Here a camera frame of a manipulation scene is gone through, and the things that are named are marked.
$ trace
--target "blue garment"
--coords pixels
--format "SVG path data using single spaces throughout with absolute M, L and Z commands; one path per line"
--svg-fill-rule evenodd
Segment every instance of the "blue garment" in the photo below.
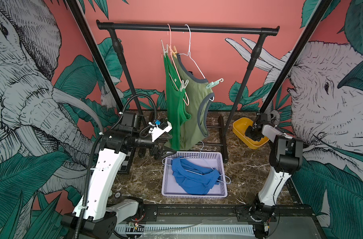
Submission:
M 205 195 L 213 188 L 213 185 L 219 184 L 217 179 L 220 173 L 214 169 L 201 167 L 180 157 L 172 160 L 172 171 L 176 182 L 188 193 L 192 195 Z

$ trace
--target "olive green tank top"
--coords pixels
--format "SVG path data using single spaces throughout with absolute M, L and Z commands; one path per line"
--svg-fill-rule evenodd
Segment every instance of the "olive green tank top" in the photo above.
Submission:
M 165 146 L 178 151 L 180 150 L 180 128 L 191 118 L 191 115 L 186 112 L 185 103 L 183 101 L 186 90 L 178 90 L 180 89 L 181 83 L 168 55 L 164 57 L 164 68 L 166 78 L 165 98 L 167 101 L 167 118 L 172 125 L 172 130 L 169 132 L 169 134 L 172 135 L 172 138 L 165 143 Z
M 179 143 L 180 150 L 189 150 L 196 143 L 208 137 L 207 113 L 212 102 L 209 99 L 213 98 L 215 94 L 211 88 L 206 89 L 207 79 L 197 79 L 187 71 L 179 54 L 177 54 L 177 59 L 174 57 L 174 61 L 180 78 L 184 81 L 189 80 L 185 89 L 189 98 L 189 105 L 185 106 L 185 110 L 191 114 L 191 120 L 181 125 Z

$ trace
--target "black metal pole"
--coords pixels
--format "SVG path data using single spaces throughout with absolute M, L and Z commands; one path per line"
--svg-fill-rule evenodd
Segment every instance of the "black metal pole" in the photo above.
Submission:
M 260 56 L 260 53 L 261 53 L 261 50 L 262 50 L 262 45 L 264 44 L 264 41 L 265 41 L 266 37 L 267 37 L 267 35 L 261 34 L 258 37 L 257 43 L 256 43 L 255 47 L 252 50 L 251 59 L 249 60 L 249 63 L 248 63 L 248 66 L 246 68 L 246 72 L 245 72 L 245 75 L 244 75 L 244 79 L 241 82 L 240 89 L 238 90 L 235 102 L 233 103 L 233 106 L 232 106 L 232 110 L 230 111 L 227 123 L 225 124 L 225 128 L 223 130 L 223 135 L 226 135 L 226 133 L 227 133 L 227 130 L 228 130 L 228 127 L 229 127 L 230 122 L 232 120 L 233 114 L 237 110 L 238 103 L 240 102 L 240 98 L 241 98 L 241 96 L 243 94 L 243 91 L 245 89 L 246 83 L 248 82 L 249 76 L 251 75 L 251 72 L 252 72 L 253 68 L 255 67 L 256 60 Z
M 120 43 L 120 41 L 119 41 L 119 39 L 117 37 L 117 33 L 115 32 L 114 29 L 109 28 L 108 32 L 110 33 L 110 36 L 111 36 L 111 41 L 112 41 L 112 46 L 114 48 L 114 51 L 117 53 L 119 62 L 121 64 L 121 66 L 122 66 L 123 72 L 125 73 L 127 83 L 128 83 L 128 85 L 130 87 L 130 90 L 131 90 L 131 94 L 132 94 L 132 96 L 135 96 L 136 91 L 135 91 L 135 87 L 134 87 L 133 81 L 132 81 L 131 76 L 130 76 L 130 72 L 128 71 L 128 68 L 127 68 L 125 55 L 123 54 L 122 44 Z M 134 101 L 135 101 L 136 107 L 138 108 L 139 114 L 143 115 L 143 111 L 142 111 L 142 108 L 140 107 L 139 99 L 137 97 L 135 97 Z M 142 120 L 143 120 L 144 126 L 146 127 L 145 118 L 143 117 Z
M 85 19 L 83 18 L 82 12 L 78 7 L 78 4 L 76 0 L 67 0 L 67 4 L 71 10 L 71 13 L 73 13 L 73 16 L 75 18 L 75 21 L 77 22 L 79 29 L 81 30 L 83 37 L 85 38 L 85 41 L 94 57 L 95 62 L 98 65 L 98 68 L 101 71 L 101 74 L 103 78 L 105 79 L 108 88 L 111 91 L 112 97 L 114 98 L 115 102 L 117 103 L 117 108 L 119 111 L 123 109 L 123 103 L 121 99 L 119 98 L 119 95 L 117 93 L 117 89 L 115 88 L 114 83 L 111 80 L 111 76 L 108 72 L 108 69 L 106 67 L 106 64 L 103 61 L 102 55 L 99 52 L 98 46 L 95 44 L 93 35 L 91 34 Z
M 126 24 L 126 23 L 102 23 L 97 20 L 99 29 L 125 29 L 144 31 L 169 31 L 168 25 L 151 24 Z M 188 31 L 187 26 L 171 25 L 171 31 Z M 280 27 L 277 28 L 244 28 L 244 27 L 214 27 L 214 26 L 190 26 L 191 32 L 211 32 L 211 33 L 237 33 L 237 34 L 264 34 L 266 36 L 276 36 Z
M 289 59 L 286 61 L 286 64 L 284 65 L 284 67 L 281 70 L 281 73 L 277 77 L 276 82 L 274 83 L 272 89 L 270 90 L 270 93 L 266 97 L 265 102 L 262 104 L 260 108 L 261 113 L 264 113 L 265 110 L 268 108 L 270 102 L 272 102 L 275 94 L 277 93 L 282 83 L 285 81 L 290 69 L 297 61 L 298 57 L 301 54 L 301 51 L 304 49 L 306 43 L 309 41 L 314 30 L 317 28 L 318 23 L 321 21 L 322 16 L 326 12 L 331 2 L 332 0 L 321 0 L 321 2 L 319 3 L 319 6 L 315 10 L 313 16 L 309 20 L 308 25 L 306 26 L 300 39 L 298 40 L 296 46 L 294 47 L 292 54 L 290 55 Z

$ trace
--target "yellow bowl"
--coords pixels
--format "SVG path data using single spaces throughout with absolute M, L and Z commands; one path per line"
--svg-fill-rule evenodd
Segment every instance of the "yellow bowl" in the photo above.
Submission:
M 246 117 L 238 119 L 237 121 L 233 122 L 233 129 L 232 131 L 243 141 L 249 148 L 252 150 L 258 149 L 260 146 L 263 146 L 266 142 L 268 142 L 268 138 L 264 137 L 260 141 L 251 140 L 249 137 L 245 136 L 245 131 L 248 126 L 252 126 L 253 121 Z

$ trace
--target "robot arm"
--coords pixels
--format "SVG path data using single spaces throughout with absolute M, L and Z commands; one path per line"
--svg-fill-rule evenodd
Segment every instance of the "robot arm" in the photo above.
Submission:
M 81 210 L 85 209 L 81 233 L 94 238 L 109 238 L 117 223 L 136 214 L 138 202 L 130 199 L 106 209 L 108 193 L 129 148 L 148 148 L 151 155 L 157 159 L 176 153 L 168 147 L 159 147 L 156 141 L 164 132 L 172 129 L 170 122 L 164 119 L 155 121 L 155 124 L 151 124 L 150 135 L 141 138 L 133 136 L 136 127 L 140 125 L 136 119 L 136 114 L 124 112 L 122 123 L 116 127 L 117 130 L 109 130 L 103 135 L 97 163 L 95 168 L 91 168 L 93 175 L 90 180 L 87 205 L 82 206 L 82 197 L 73 213 L 67 213 L 62 217 L 62 225 L 74 229 Z
M 282 187 L 302 165 L 303 141 L 271 126 L 266 117 L 266 114 L 259 114 L 253 126 L 248 127 L 245 133 L 253 140 L 266 136 L 271 141 L 270 172 L 250 210 L 255 221 L 265 221 L 272 216 Z

